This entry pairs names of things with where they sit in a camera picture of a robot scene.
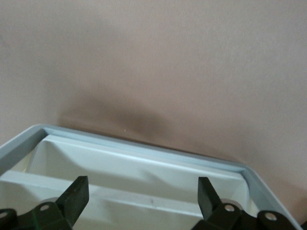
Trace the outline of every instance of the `beige surface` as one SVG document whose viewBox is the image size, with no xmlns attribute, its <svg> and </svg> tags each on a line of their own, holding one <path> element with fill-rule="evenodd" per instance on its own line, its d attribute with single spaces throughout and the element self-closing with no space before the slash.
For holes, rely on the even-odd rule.
<svg viewBox="0 0 307 230">
<path fill-rule="evenodd" d="M 307 219 L 307 1 L 0 0 L 0 143 L 60 124 L 243 162 Z"/>
</svg>

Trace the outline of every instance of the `beige wall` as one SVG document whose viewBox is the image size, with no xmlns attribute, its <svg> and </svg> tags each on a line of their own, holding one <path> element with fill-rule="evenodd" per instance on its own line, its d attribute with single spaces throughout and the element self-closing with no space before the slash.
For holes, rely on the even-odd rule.
<svg viewBox="0 0 307 230">
<path fill-rule="evenodd" d="M 243 162 L 307 219 L 307 1 L 0 0 L 0 143 L 59 124 Z"/>
</svg>

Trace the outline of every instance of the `black robotic claw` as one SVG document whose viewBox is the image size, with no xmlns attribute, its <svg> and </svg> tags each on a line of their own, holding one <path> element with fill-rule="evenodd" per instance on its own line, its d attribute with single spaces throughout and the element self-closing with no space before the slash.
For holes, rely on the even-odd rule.
<svg viewBox="0 0 307 230">
<path fill-rule="evenodd" d="M 88 200 L 88 178 L 79 176 L 56 202 L 42 203 L 20 216 L 14 209 L 0 209 L 0 230 L 71 230 Z"/>
<path fill-rule="evenodd" d="M 198 181 L 198 204 L 204 220 L 192 230 L 295 230 L 282 214 L 261 211 L 252 217 L 233 204 L 222 203 L 207 177 Z"/>
</svg>

